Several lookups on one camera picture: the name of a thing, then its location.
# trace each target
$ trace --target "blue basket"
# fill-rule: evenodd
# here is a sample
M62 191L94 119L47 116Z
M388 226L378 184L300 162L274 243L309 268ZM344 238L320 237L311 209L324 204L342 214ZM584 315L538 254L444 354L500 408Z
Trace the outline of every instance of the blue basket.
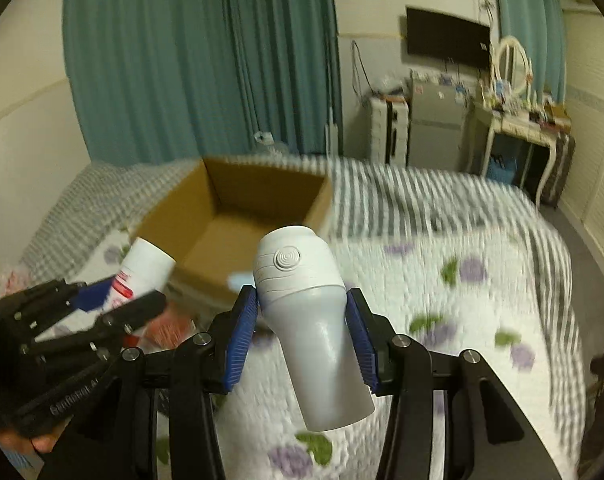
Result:
M512 184L515 173L518 171L517 160L510 158L505 161L504 165L504 168L501 167L495 159L491 158L489 168L486 170L486 177L503 184Z

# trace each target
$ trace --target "white bottle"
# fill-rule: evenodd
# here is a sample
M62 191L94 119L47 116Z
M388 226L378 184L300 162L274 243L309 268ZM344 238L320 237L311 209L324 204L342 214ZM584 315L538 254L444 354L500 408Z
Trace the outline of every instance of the white bottle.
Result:
M260 241L253 277L306 427L334 430L373 413L344 320L344 282L325 241L307 227L277 229Z
M143 238L136 238L111 283L102 312L108 312L152 290L162 290L175 260Z

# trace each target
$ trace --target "striped blanket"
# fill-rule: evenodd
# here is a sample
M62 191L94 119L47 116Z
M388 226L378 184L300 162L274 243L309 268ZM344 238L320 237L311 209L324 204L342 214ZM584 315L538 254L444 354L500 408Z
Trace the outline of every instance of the striped blanket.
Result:
M570 309L570 257L559 234L523 193L466 174L404 170L352 159L237 160L328 173L334 189L334 239L460 234L487 227L501 227L518 237L530 255L535 279L551 373L549 409L561 445L577 462L585 395L581 342ZM137 223L194 164L190 160L130 168L90 164L45 218L23 263L37 282L73 276L113 228Z

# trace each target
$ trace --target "metal screw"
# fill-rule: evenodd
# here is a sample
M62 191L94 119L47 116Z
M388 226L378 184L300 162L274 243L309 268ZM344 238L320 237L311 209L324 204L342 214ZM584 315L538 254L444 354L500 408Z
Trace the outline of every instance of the metal screw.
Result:
M477 353L475 350L464 350L462 357L464 358L464 361L469 362L471 364L479 363L482 360L480 354Z
M212 337L208 332L198 332L193 336L193 342L198 346L206 346L211 342Z
M95 354L100 361L108 361L109 357L111 357L111 353L106 348L98 348Z
M138 349L138 348L135 348L135 347L125 348L122 351L122 358L125 361L135 361L138 357L140 357L140 349Z
M411 338L404 334L395 334L391 339L391 343L400 348L406 348L411 344Z

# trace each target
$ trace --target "refrigerator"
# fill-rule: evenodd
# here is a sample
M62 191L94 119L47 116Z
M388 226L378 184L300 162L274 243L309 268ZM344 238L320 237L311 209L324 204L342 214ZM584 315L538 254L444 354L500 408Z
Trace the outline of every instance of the refrigerator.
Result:
M466 95L455 86L414 82L409 166L463 171L466 167Z

